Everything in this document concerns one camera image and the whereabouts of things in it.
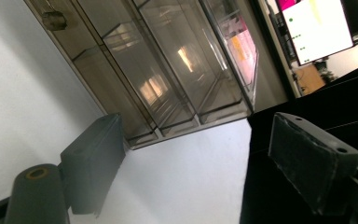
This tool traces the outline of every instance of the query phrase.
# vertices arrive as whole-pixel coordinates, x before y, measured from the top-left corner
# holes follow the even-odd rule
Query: wooden surface
[[[322,86],[324,86],[324,81],[313,64],[301,67],[295,72],[298,78],[298,85],[300,86],[304,95],[313,93],[314,91],[317,91]]]

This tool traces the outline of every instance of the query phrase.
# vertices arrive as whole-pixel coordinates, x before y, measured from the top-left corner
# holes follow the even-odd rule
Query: plastic compartment
[[[174,85],[172,72],[164,66],[145,32],[138,29],[137,25],[141,24],[134,23],[130,15],[122,11],[125,7],[121,1],[79,2],[95,27],[100,27],[97,30],[104,44],[163,134],[169,133],[172,126],[187,122],[184,127],[194,127],[194,113],[188,107],[186,96]],[[115,15],[117,10],[121,13],[115,17],[110,15]],[[105,21],[103,27],[97,25],[101,21]]]
[[[157,139],[154,134],[156,126],[141,111],[142,104],[137,105],[128,90],[118,78],[111,64],[97,46],[86,25],[80,19],[69,1],[49,0],[55,10],[63,13],[68,26],[64,30],[49,32],[58,42],[81,75],[87,87],[98,99],[107,114],[120,113],[123,119],[123,131],[131,146]],[[36,17],[51,11],[47,1],[30,0]]]
[[[253,104],[258,53],[241,12],[233,0],[203,0],[203,3],[215,31],[226,40],[223,46],[234,62],[241,85]]]
[[[242,102],[240,86],[196,1],[150,0],[139,11],[201,123],[215,121],[208,119],[212,113],[223,118],[247,111],[234,108]]]

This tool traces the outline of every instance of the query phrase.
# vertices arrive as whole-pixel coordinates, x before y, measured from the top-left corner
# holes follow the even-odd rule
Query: pink object
[[[282,11],[294,6],[295,4],[296,0],[279,0],[279,5],[281,6]]]

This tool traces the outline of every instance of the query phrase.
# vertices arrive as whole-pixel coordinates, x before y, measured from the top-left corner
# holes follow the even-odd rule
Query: white screen
[[[300,64],[353,46],[340,0],[303,0],[283,16]]]

